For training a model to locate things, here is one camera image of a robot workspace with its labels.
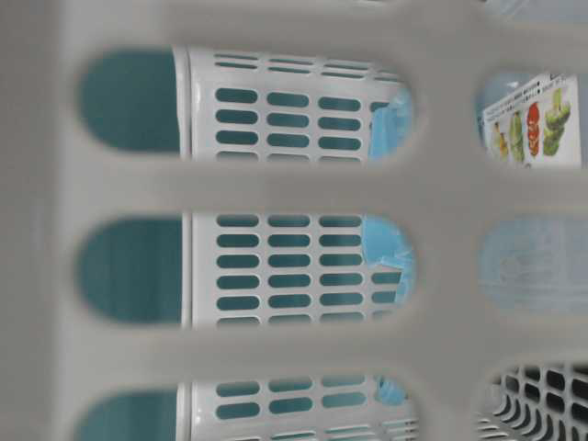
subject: vegetable image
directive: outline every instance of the vegetable image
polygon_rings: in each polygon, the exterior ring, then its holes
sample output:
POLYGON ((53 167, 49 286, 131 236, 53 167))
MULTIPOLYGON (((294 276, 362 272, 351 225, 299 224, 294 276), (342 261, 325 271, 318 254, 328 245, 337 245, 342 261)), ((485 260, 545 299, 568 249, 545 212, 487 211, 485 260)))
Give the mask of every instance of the vegetable image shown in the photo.
POLYGON ((492 147, 495 154, 502 160, 508 159, 508 144, 504 138, 504 133, 500 132, 498 122, 494 123, 492 130, 492 147))
POLYGON ((571 104, 561 104, 561 89, 553 93, 553 108, 545 114, 546 128, 543 132, 543 154, 554 156, 560 149, 560 141, 565 131, 566 122, 570 119, 571 104))
POLYGON ((523 150, 523 121, 521 121, 521 112, 515 112, 511 117, 510 126, 510 143, 513 158, 518 163, 525 161, 525 151, 523 150))
POLYGON ((526 114, 526 136, 529 139, 529 151, 531 156, 539 153, 539 105, 533 103, 526 114))

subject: white plastic basket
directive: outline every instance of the white plastic basket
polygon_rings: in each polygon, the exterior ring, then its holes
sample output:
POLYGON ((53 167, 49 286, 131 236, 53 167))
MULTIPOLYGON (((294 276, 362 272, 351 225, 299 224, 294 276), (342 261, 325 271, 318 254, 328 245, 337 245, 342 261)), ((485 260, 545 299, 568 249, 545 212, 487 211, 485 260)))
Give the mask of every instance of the white plastic basket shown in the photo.
MULTIPOLYGON (((202 49, 176 49, 175 62, 181 150, 192 160, 364 162, 372 112, 386 106, 400 85, 393 74, 367 62, 202 49), (324 128, 325 121, 327 127, 341 123, 344 129, 324 128), (234 142, 220 140, 222 133, 234 142)), ((400 306, 393 300, 400 270, 363 263, 361 222, 361 216, 305 213, 186 215, 184 272, 191 278, 184 286, 183 324, 312 325, 391 313, 400 306), (327 262, 349 257, 353 262, 346 265, 327 262), (379 283, 384 275, 392 275, 392 281, 379 283), (332 286, 329 277, 335 278, 332 286), (224 283, 231 288, 221 288, 224 283), (389 298, 384 302, 379 296, 389 298)), ((288 379, 233 379, 244 380, 253 393, 221 396, 219 388, 230 388, 230 381, 182 388, 177 438, 352 435, 400 441, 417 436, 412 401, 398 406, 377 401, 373 376, 295 379, 308 384, 294 390, 272 387, 288 379), (324 405, 337 397, 343 401, 324 405), (297 401, 311 408, 288 408, 297 401), (273 410, 280 403, 286 409, 273 410), (240 411, 251 405, 259 406, 259 414, 243 418, 240 411), (228 406, 236 416, 221 419, 219 410, 228 406)))

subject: green vegetable image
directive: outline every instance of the green vegetable image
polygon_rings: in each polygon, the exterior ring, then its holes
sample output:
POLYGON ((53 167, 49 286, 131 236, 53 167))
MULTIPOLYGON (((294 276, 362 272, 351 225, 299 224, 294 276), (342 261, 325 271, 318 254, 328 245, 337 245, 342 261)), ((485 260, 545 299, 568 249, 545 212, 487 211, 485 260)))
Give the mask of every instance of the green vegetable image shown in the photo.
POLYGON ((545 114, 546 128, 543 132, 543 154, 554 156, 560 149, 560 141, 570 119, 571 104, 561 104, 561 89, 553 93, 553 108, 545 114))
POLYGON ((515 112, 511 117, 511 126, 509 130, 511 142, 511 154, 518 163, 525 161, 525 150, 523 150, 523 121, 521 112, 515 112))

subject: rectangular vent hole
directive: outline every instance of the rectangular vent hole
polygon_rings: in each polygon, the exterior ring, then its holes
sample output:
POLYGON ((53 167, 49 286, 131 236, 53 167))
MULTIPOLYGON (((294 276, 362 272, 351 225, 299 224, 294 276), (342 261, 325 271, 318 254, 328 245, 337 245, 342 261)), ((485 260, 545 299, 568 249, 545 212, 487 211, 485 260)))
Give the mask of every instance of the rectangular vent hole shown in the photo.
POLYGON ((356 432, 364 432, 371 430, 371 427, 367 424, 364 425, 352 425, 348 427, 334 427, 333 429, 327 429, 324 432, 330 435, 346 435, 354 434, 356 432))
POLYGON ((309 117, 294 113, 270 113, 267 116, 267 124, 278 127, 292 127, 302 129, 308 127, 309 117))
POLYGON ((361 285, 363 277, 359 273, 323 274, 321 285, 324 287, 342 287, 361 285))
POLYGON ((322 397, 322 406, 327 409, 360 406, 364 402, 366 402, 366 396, 361 392, 336 393, 322 397))
POLYGON ((321 316, 321 322, 361 322, 364 315, 361 312, 328 312, 321 316))
POLYGON ((291 147, 296 149, 304 149, 309 146, 311 140, 306 135, 272 133, 267 137, 267 143, 272 147, 291 147))
POLYGON ((268 263, 274 268, 296 268, 311 264, 311 258, 307 254, 272 254, 268 263))
POLYGON ((272 288, 300 288, 308 287, 311 278, 308 274, 282 274, 270 276, 268 283, 272 288))
POLYGON ((253 104, 257 102, 257 92, 249 89, 222 88, 217 90, 216 97, 222 103, 253 104))
POLYGON ((319 242, 322 246, 359 246, 361 236, 357 234, 324 234, 319 242))
POLYGON ((361 128, 359 119, 322 117, 319 127, 324 130, 357 131, 361 128))
POLYGON ((221 311, 250 311, 259 308, 259 299, 254 296, 221 297, 217 300, 221 311))
POLYGON ((319 223, 324 228, 354 228, 361 225, 359 216, 322 216, 319 223))
POLYGON ((220 289, 254 289, 259 287, 257 276, 221 276, 217 278, 220 289))
POLYGON ((257 416, 260 411, 259 404, 256 402, 241 402, 219 406, 217 407, 216 414, 221 420, 234 420, 257 416))
POLYGON ((269 72, 281 72, 283 74, 309 74, 311 71, 308 69, 292 69, 290 67, 270 67, 267 69, 269 72))
POLYGON ((214 58, 233 58, 234 60, 251 60, 254 62, 259 60, 253 55, 242 55, 240 53, 215 53, 214 58))
POLYGON ((537 366, 526 366, 525 375, 528 379, 539 381, 541 379, 541 371, 537 366))
POLYGON ((259 238, 254 234, 222 234, 217 238, 221 248, 253 248, 258 244, 259 238))
POLYGON ((322 76, 331 76, 334 78, 345 78, 348 80, 361 80, 364 75, 359 73, 340 73, 340 72, 323 72, 322 76))
POLYGON ((254 214, 227 214, 217 217, 220 227, 255 227, 259 219, 254 214))
POLYGON ((312 386, 310 377, 300 377, 291 379, 272 379, 269 382, 269 389, 272 392, 292 392, 294 390, 307 390, 312 386))
POLYGON ((374 273, 371 276, 371 281, 376 285, 395 285, 401 281, 401 273, 374 273))
POLYGON ((271 439, 273 441, 289 441, 290 439, 305 439, 305 438, 312 438, 314 436, 316 436, 316 434, 314 432, 308 431, 308 432, 294 432, 294 433, 289 433, 289 434, 273 435, 271 439))
POLYGON ((358 292, 334 292, 321 295, 322 306, 359 305, 363 296, 358 292))
POLYGON ((284 154, 272 153, 267 156, 267 161, 270 163, 308 163, 310 161, 308 156, 301 154, 284 154))
POLYGON ((340 388, 343 386, 357 386, 363 384, 366 378, 363 375, 329 375, 322 377, 321 384, 325 388, 340 388))
POLYGON ((371 301, 377 304, 394 303, 396 291, 377 291, 371 295, 371 301))
POLYGON ((267 223, 275 228, 301 228, 311 224, 311 218, 306 215, 274 215, 270 216, 267 223))
POLYGON ((280 324, 302 324, 310 323, 311 316, 306 314, 295 314, 295 315, 274 315, 269 318, 269 324, 280 325, 280 324))
POLYGON ((355 152, 361 148, 361 140, 356 138, 323 136, 319 139, 319 147, 325 150, 344 150, 355 152))
POLYGON ((585 381, 575 379, 571 383, 571 391, 576 397, 588 401, 588 383, 585 381))
POLYGON ((256 268, 259 257, 254 254, 226 254, 217 259, 219 268, 256 268))
POLYGON ((319 99, 319 107, 324 110, 357 112, 359 109, 361 109, 361 103, 356 99, 324 96, 319 99))
POLYGON ((563 375, 553 370, 548 371, 547 382, 549 386, 557 390, 564 390, 566 387, 566 380, 563 375))
POLYGON ((220 397, 242 397, 255 395, 259 392, 257 381, 237 381, 234 383, 221 383, 217 386, 217 395, 220 397))
POLYGON ((534 402, 539 402, 539 399, 541 398, 539 389, 529 383, 525 385, 525 396, 534 402))
POLYGON ((245 64, 244 62, 215 62, 214 63, 218 67, 227 67, 231 69, 245 69, 245 70, 255 70, 257 66, 254 64, 245 64))
POLYGON ((577 402, 571 406, 571 416, 580 423, 588 424, 588 408, 577 402))
POLYGON ((255 124, 259 117, 251 110, 223 109, 217 112, 217 121, 224 124, 255 124))
POLYGON ((307 397, 273 400, 269 403, 269 411, 274 414, 307 412, 312 408, 312 400, 307 397))
POLYGON ((255 162, 259 158, 257 154, 252 152, 218 152, 217 153, 217 161, 249 161, 255 162))
POLYGON ((546 397, 546 401, 547 401, 548 407, 552 411, 563 413, 563 411, 565 409, 565 405, 564 405, 563 399, 561 397, 558 397, 557 395, 549 392, 546 397))
POLYGON ((321 256, 322 266, 358 266, 362 262, 361 254, 323 254, 321 256))
POLYGON ((307 107, 309 98, 305 95, 273 92, 267 96, 267 102, 272 106, 307 107))
POLYGON ((269 306, 274 309, 306 308, 311 304, 311 296, 307 294, 285 294, 269 298, 269 306))
POLYGON ((254 131, 221 130, 217 132, 217 141, 221 144, 255 145, 259 136, 254 131))
POLYGON ((217 326, 256 326, 259 324, 257 317, 225 317, 217 321, 217 326))
POLYGON ((306 234, 272 234, 267 240, 276 248, 309 246, 311 238, 306 234))
POLYGON ((512 392, 518 393, 519 391, 518 379, 515 379, 514 377, 506 377, 504 386, 512 392))

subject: gray plastic frame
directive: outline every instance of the gray plastic frame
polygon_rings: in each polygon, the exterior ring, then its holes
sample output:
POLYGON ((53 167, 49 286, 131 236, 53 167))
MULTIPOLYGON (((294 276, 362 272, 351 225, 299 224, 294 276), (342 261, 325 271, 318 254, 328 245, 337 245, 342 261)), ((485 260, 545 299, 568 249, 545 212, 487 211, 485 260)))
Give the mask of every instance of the gray plastic frame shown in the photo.
POLYGON ((588 175, 501 168, 480 148, 471 111, 477 88, 501 66, 587 71, 585 28, 500 24, 470 0, 63 0, 8 3, 1 17, 0 51, 11 63, 0 74, 13 103, 0 109, 2 439, 72 439, 89 406, 124 390, 351 369, 389 372, 412 391, 420 439, 471 441, 493 372, 588 356, 588 317, 497 311, 480 293, 476 258, 497 221, 587 215, 588 175), (121 45, 170 44, 394 66, 413 90, 416 130, 383 164, 328 169, 104 148, 77 113, 85 67, 121 45), (82 302, 75 262, 99 225, 226 210, 388 215, 416 248, 413 301, 392 321, 347 326, 344 341, 330 326, 309 327, 287 348, 286 329, 126 326, 82 302))

